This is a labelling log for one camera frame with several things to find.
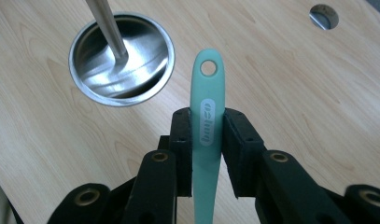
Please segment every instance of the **spatula hanging hole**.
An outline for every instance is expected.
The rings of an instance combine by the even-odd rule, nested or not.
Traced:
[[[204,76],[213,76],[217,71],[217,65],[210,60],[204,61],[201,65],[201,71],[204,74]]]

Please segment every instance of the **wooden table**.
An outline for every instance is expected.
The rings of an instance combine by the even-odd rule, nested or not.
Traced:
[[[297,158],[318,184],[380,188],[380,14],[362,0],[116,1],[160,23],[176,66],[149,101],[108,107],[74,84],[68,52],[93,19],[85,1],[0,0],[0,185],[26,223],[45,223],[72,189],[111,189],[137,174],[189,106],[196,54],[217,49],[226,68],[226,106],[244,112],[268,148]],[[316,4],[339,15],[323,31]],[[193,223],[192,199],[178,223]],[[257,223],[254,199],[233,197],[221,164],[216,223]]]

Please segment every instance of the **metal bowl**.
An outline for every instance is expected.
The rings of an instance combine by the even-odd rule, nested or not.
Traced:
[[[70,73],[79,89],[103,105],[136,105],[158,93],[172,75],[172,40],[154,20],[136,13],[114,16],[128,51],[126,64],[116,63],[96,21],[75,38]]]

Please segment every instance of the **metal rod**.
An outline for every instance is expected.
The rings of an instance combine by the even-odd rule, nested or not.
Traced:
[[[120,30],[114,20],[113,13],[107,0],[86,0],[88,7],[102,30],[108,45],[113,51],[116,62],[126,61],[127,50],[123,44]]]

